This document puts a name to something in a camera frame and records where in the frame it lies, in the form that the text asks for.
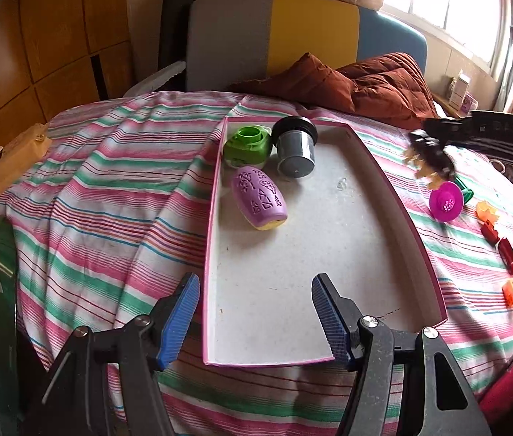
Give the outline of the green plastic stand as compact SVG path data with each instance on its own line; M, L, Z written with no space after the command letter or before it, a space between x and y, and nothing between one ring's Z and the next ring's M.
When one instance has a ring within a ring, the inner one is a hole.
M461 178L458 175L455 176L455 179L453 179L453 182L456 183L457 187L460 188L462 198L464 198L464 205L466 205L473 198L473 196L474 196L473 191L464 184L464 182L461 180Z

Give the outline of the orange plastic piece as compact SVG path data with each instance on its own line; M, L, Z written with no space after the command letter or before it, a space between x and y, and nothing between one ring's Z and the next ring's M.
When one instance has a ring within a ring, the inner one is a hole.
M502 293L506 306L513 307L513 278L509 278L502 286Z

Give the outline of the pink-edged white tray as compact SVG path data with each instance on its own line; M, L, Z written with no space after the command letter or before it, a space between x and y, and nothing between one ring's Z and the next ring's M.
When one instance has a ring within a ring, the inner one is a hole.
M312 301L327 274L343 296L397 330L417 332L448 318L426 248L401 198L362 141L362 127L320 117L314 171L265 173L288 218L252 227L235 204L233 170L215 166L204 266L203 360L265 367L330 360Z

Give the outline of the grey jar black lid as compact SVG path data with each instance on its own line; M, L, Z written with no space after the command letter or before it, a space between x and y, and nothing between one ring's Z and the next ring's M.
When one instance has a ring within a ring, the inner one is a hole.
M278 172L290 178L310 175L315 169L318 138L315 124L306 117L287 116L279 119L271 130Z

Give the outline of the green plug-in device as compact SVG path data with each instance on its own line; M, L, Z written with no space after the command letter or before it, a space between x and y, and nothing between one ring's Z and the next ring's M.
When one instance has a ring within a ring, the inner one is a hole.
M231 168L263 167L272 151L272 141L264 127L247 125L239 128L223 148L223 158Z

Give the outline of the red plastic block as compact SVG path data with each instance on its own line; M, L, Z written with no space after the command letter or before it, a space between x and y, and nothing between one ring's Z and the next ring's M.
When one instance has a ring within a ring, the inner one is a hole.
M492 222L486 221L482 222L480 225L480 231L485 238L485 240L493 247L495 247L500 241L500 236L497 230L495 229Z

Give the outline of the dark brown fluted mould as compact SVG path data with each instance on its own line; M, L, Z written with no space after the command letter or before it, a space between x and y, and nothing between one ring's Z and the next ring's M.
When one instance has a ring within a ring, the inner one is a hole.
M409 146L404 151L404 163L412 165L417 179L424 179L429 190L437 190L444 182L454 181L455 166L440 142L418 129L407 134Z

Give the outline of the magenta funnel cup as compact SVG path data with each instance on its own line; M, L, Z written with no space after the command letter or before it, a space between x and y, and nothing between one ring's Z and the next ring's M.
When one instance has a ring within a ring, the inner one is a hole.
M458 218L464 208L464 195L460 187L452 181L443 182L431 192L429 208L438 222L451 222Z

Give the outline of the grey yellow blue headboard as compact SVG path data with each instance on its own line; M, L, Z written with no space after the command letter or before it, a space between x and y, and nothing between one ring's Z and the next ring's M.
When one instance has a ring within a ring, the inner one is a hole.
M393 52L427 62L422 33L337 0L197 0L190 10L186 88L226 90L262 80L312 53L337 69Z

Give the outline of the rust brown quilt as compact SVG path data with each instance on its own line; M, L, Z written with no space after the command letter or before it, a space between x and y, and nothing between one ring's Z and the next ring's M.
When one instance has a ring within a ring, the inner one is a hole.
M235 83L228 90L363 116L409 131L438 116L420 67L404 52L338 69L307 52L277 75Z

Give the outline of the striped bed sheet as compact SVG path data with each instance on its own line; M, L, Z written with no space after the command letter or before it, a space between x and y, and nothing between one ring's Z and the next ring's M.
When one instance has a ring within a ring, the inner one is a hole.
M334 116L237 93L162 92L54 117L48 153L0 195L18 252L18 324L32 356L50 366L74 328L121 326L185 272L200 273L223 119L294 114ZM427 193L403 162L402 130L352 123L426 246L449 313L441 334L480 392L513 354L505 268L472 211L448 226L433 222ZM175 429L193 435L330 435L352 380L330 365L207 366L197 331L158 377Z

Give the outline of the white box on table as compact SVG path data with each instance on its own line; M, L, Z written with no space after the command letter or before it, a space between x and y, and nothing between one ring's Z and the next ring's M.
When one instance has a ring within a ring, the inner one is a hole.
M470 76L464 71L454 77L448 88L448 101L450 107L462 114L470 114L471 111L477 110L478 101L468 91L470 84Z

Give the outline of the purple patterned oval case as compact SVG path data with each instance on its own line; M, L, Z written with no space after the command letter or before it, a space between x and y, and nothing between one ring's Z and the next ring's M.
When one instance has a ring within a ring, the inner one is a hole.
M288 211L283 195L259 168L238 168L231 180L231 191L242 215L255 229L275 229L286 222Z

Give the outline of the brown cardboard box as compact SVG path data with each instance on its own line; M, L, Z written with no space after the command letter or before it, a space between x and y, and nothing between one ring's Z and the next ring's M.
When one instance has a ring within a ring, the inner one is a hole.
M35 124L0 148L0 194L43 158L51 144L47 125Z

